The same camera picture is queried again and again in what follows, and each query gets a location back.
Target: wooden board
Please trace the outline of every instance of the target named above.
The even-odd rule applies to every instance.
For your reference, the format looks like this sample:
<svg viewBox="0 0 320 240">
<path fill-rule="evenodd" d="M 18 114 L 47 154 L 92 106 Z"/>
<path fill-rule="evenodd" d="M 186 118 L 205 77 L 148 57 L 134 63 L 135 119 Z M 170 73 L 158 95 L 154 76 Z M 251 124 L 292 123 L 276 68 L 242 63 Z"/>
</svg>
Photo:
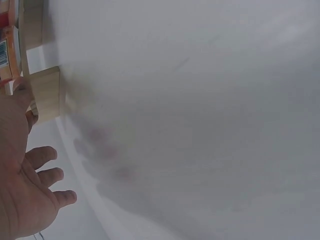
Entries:
<svg viewBox="0 0 320 240">
<path fill-rule="evenodd" d="M 39 112 L 38 123 L 43 123 L 58 117 L 60 115 L 59 67 L 56 66 L 31 74 L 29 79 Z"/>
<path fill-rule="evenodd" d="M 43 8 L 42 0 L 25 1 L 24 4 L 24 28 L 26 50 L 42 45 L 43 29 Z"/>
</svg>

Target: white wall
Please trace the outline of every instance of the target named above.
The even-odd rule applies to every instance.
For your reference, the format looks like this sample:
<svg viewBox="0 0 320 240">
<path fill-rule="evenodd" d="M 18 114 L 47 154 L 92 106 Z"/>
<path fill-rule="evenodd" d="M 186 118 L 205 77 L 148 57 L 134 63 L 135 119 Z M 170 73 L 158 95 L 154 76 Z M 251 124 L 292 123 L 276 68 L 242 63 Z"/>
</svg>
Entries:
<svg viewBox="0 0 320 240">
<path fill-rule="evenodd" d="M 59 130 L 112 240 L 317 240 L 318 0 L 50 0 Z"/>
<path fill-rule="evenodd" d="M 49 162 L 43 169 L 59 167 L 64 170 L 64 180 L 56 183 L 51 189 L 53 191 L 71 189 L 76 191 L 78 195 L 77 203 L 63 208 L 55 222 L 42 231 L 44 238 L 46 240 L 107 240 L 105 231 L 94 211 L 88 205 L 86 196 L 78 183 L 55 120 L 33 127 L 27 148 L 30 150 L 41 146 L 52 146 L 58 151 L 58 159 Z"/>
</svg>

